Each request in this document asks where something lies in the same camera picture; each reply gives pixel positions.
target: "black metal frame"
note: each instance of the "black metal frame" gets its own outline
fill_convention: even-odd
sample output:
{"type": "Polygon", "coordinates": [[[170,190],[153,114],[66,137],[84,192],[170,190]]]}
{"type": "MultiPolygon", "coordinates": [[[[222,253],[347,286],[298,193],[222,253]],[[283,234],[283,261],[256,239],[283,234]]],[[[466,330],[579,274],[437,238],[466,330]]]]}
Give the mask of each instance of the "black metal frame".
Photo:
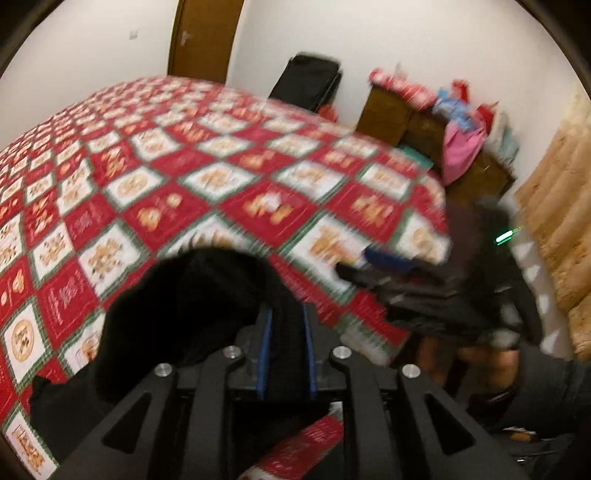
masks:
{"type": "MultiPolygon", "coordinates": [[[[527,478],[484,429],[427,376],[405,376],[404,369],[376,367],[355,352],[348,358],[337,358],[333,350],[340,346],[338,335],[320,325],[311,304],[304,308],[316,381],[316,399],[310,401],[343,402],[347,478],[527,478]]],[[[203,364],[172,369],[166,377],[148,374],[66,459],[53,480],[230,478],[229,405],[258,401],[257,346],[264,335],[264,312],[263,307],[252,328],[250,347],[237,358],[218,351],[203,364]],[[174,413],[178,394],[193,395],[184,426],[178,424],[174,413]],[[138,406],[138,418],[130,421],[138,406]],[[135,437],[134,422],[139,422],[135,437]],[[119,446],[111,441],[117,432],[123,432],[119,446]]]]}

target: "bed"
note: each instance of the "bed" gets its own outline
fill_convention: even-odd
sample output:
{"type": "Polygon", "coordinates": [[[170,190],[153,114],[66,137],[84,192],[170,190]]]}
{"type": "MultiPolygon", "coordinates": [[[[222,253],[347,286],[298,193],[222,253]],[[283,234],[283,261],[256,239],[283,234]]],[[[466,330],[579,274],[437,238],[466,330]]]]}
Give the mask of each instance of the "bed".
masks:
{"type": "Polygon", "coordinates": [[[274,100],[150,77],[97,92],[0,154],[0,425],[34,478],[57,467],[28,422],[31,381],[91,361],[105,311],[183,245],[266,257],[323,323],[377,364],[407,333],[336,261],[379,245],[441,261],[428,162],[274,100]]]}

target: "door handle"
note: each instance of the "door handle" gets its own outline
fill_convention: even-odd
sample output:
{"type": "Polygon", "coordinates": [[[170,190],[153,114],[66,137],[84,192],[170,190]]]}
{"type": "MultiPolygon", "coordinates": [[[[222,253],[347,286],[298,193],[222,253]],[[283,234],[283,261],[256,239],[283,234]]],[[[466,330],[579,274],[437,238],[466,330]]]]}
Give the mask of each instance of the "door handle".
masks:
{"type": "Polygon", "coordinates": [[[183,30],[183,33],[181,34],[181,47],[184,47],[187,40],[191,37],[192,37],[192,35],[189,32],[187,32],[186,30],[183,30]]]}

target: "pink cloth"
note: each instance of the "pink cloth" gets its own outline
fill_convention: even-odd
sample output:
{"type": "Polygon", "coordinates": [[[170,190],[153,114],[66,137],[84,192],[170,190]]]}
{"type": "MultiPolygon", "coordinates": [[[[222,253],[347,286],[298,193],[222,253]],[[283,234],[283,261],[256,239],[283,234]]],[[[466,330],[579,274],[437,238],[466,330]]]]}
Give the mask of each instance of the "pink cloth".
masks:
{"type": "Polygon", "coordinates": [[[405,79],[390,75],[383,69],[375,69],[369,74],[369,81],[373,85],[391,90],[399,94],[416,110],[425,110],[435,104],[437,94],[423,85],[408,83],[405,79]]]}
{"type": "Polygon", "coordinates": [[[486,141],[486,128],[463,132],[451,121],[443,138],[443,184],[449,185],[464,175],[486,141]]]}

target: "green led light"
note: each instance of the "green led light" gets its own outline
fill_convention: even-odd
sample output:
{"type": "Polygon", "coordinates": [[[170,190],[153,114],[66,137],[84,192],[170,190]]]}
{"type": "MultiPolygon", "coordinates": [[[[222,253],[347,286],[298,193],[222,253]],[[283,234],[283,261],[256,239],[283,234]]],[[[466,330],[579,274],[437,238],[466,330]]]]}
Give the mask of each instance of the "green led light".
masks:
{"type": "Polygon", "coordinates": [[[509,238],[511,238],[512,236],[513,236],[513,230],[509,230],[508,232],[503,233],[501,236],[498,236],[496,238],[496,243],[498,243],[498,244],[501,244],[501,242],[505,243],[504,241],[509,240],[509,238]]]}

